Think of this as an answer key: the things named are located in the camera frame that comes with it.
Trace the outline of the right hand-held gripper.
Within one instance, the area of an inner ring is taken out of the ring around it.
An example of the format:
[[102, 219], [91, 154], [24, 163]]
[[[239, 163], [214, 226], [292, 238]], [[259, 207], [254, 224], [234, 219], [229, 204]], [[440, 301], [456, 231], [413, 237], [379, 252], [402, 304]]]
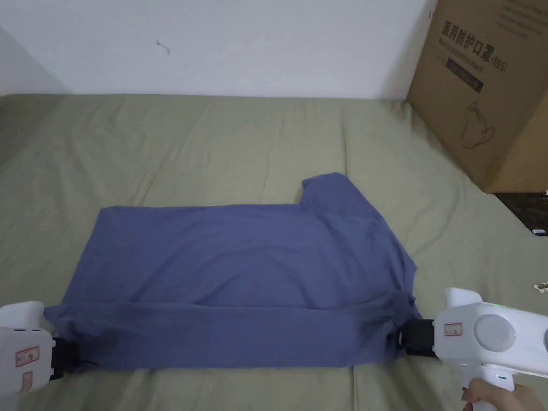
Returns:
[[[445, 290], [446, 309], [411, 319], [399, 330], [407, 355], [435, 357], [458, 368], [462, 387], [474, 379], [514, 390], [516, 374], [547, 377], [547, 317], [483, 301], [470, 290]], [[475, 410], [496, 410], [479, 402]]]

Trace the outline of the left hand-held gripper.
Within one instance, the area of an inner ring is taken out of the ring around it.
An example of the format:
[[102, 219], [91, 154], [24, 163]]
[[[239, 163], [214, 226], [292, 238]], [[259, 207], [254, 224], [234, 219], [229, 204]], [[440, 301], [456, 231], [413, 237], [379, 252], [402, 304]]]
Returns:
[[1, 307], [1, 395], [23, 395], [75, 369], [74, 342], [41, 328], [44, 305], [26, 301]]

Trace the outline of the person's right hand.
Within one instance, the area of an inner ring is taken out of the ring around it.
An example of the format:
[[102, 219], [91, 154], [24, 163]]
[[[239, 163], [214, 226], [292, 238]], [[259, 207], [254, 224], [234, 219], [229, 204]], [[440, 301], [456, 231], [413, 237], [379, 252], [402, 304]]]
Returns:
[[535, 390], [516, 384], [512, 391], [474, 379], [462, 388], [463, 410], [475, 410], [479, 402], [486, 402], [496, 410], [546, 410]]

